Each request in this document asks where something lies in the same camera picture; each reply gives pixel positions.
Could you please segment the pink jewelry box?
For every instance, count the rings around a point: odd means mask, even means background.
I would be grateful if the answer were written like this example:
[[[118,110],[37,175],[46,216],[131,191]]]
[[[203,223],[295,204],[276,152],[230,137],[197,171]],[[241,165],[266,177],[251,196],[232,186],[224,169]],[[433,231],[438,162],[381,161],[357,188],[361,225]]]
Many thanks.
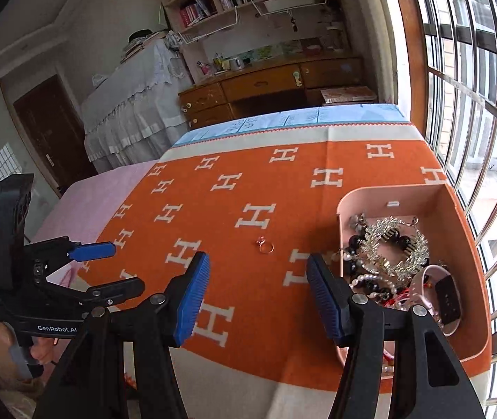
[[[350,217],[360,213],[366,216],[368,225],[385,216],[419,218],[430,252],[424,268],[446,268],[460,294],[460,325],[447,338],[469,375],[486,372],[491,352],[487,295],[481,281],[480,259],[452,189],[444,183],[361,187],[342,198],[336,207],[341,276],[353,291],[366,294],[377,304],[408,310],[405,302],[412,279],[408,284],[396,284],[363,268],[357,252],[363,236],[349,226]]]

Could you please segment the pink bed sheet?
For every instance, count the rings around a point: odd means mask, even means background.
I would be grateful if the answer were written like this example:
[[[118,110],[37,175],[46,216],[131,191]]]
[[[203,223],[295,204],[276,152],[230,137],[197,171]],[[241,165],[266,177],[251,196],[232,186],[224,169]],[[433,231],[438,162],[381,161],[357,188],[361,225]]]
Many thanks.
[[[112,169],[73,184],[46,217],[34,242],[66,236],[72,241],[93,243],[111,220],[128,208],[126,200],[157,161]]]

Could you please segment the pink smart watch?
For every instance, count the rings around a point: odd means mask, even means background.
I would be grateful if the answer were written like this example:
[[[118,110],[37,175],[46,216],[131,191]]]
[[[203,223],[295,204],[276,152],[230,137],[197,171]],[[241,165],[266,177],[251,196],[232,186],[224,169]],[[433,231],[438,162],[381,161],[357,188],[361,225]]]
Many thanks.
[[[414,275],[405,307],[414,306],[424,307],[446,337],[453,335],[460,325],[459,290],[452,274],[442,266],[429,265]]]

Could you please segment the silver crystal leaf hair comb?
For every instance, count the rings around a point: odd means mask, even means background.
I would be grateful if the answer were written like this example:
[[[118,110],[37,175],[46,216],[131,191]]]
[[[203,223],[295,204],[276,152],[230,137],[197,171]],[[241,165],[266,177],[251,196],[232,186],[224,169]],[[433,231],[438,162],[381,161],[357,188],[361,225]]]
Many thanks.
[[[408,284],[428,263],[428,239],[419,228],[419,218],[404,220],[385,216],[375,220],[364,233],[358,248],[365,271],[396,284]]]

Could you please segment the dark wooden door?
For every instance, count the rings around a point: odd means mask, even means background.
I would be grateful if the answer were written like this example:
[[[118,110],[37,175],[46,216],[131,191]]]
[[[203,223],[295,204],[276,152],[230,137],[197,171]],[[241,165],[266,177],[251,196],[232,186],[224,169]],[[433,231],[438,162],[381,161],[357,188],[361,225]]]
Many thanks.
[[[59,77],[38,84],[14,108],[59,192],[97,174],[86,153],[85,131]]]

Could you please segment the white lace covered furniture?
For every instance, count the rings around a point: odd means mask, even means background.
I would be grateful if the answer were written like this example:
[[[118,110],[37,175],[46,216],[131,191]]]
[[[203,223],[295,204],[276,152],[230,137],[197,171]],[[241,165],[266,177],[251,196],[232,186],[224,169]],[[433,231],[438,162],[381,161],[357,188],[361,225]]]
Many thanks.
[[[157,39],[81,104],[85,150],[97,172],[161,158],[189,130],[179,94],[193,85],[181,55]]]

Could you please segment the orange H-pattern blanket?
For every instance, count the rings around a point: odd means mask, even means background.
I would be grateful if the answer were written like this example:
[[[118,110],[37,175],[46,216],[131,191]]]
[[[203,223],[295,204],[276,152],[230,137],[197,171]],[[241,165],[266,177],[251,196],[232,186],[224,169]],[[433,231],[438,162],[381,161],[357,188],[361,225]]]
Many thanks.
[[[172,148],[99,236],[116,254],[79,276],[89,285],[137,276],[152,293],[207,252],[211,278],[193,336],[173,352],[188,414],[324,418],[342,367],[306,260],[318,252],[340,274],[336,207],[350,192],[436,183],[447,184],[444,171],[409,124],[282,129]]]

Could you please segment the grey flower brooch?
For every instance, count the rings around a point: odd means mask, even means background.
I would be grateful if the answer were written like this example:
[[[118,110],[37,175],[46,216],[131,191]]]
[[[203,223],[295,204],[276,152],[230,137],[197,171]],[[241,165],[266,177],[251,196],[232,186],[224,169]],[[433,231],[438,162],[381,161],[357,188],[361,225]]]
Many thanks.
[[[360,213],[360,214],[354,214],[350,217],[349,226],[358,235],[364,236],[369,225],[366,216],[363,213]]]

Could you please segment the wooden desk with drawers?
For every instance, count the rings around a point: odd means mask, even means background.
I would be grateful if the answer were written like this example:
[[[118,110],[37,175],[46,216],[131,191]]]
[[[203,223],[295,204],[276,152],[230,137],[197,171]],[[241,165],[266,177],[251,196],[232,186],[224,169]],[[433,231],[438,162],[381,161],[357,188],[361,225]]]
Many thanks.
[[[178,94],[192,129],[271,112],[317,107],[323,89],[366,85],[362,57],[279,57],[205,80]]]

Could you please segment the white mug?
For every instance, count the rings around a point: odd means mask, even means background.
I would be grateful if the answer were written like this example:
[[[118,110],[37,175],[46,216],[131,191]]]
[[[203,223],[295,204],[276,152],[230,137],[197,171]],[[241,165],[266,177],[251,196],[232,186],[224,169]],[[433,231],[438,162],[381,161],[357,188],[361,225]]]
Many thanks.
[[[231,72],[241,71],[245,68],[244,61],[238,56],[229,58],[229,64]]]

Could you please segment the light blue bed sheet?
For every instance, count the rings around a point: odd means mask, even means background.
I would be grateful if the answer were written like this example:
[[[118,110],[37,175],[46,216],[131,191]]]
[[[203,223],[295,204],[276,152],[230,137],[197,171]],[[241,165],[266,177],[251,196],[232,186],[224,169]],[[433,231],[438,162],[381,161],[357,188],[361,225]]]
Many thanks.
[[[192,129],[173,147],[254,132],[357,123],[408,123],[398,107],[387,103],[343,104],[266,113]]]

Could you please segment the stack of books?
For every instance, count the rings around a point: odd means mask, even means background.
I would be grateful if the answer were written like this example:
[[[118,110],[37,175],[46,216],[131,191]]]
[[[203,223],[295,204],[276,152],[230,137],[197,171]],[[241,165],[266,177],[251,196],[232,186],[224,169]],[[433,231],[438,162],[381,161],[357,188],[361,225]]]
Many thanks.
[[[320,94],[325,105],[375,103],[377,101],[377,94],[367,86],[322,89]]]

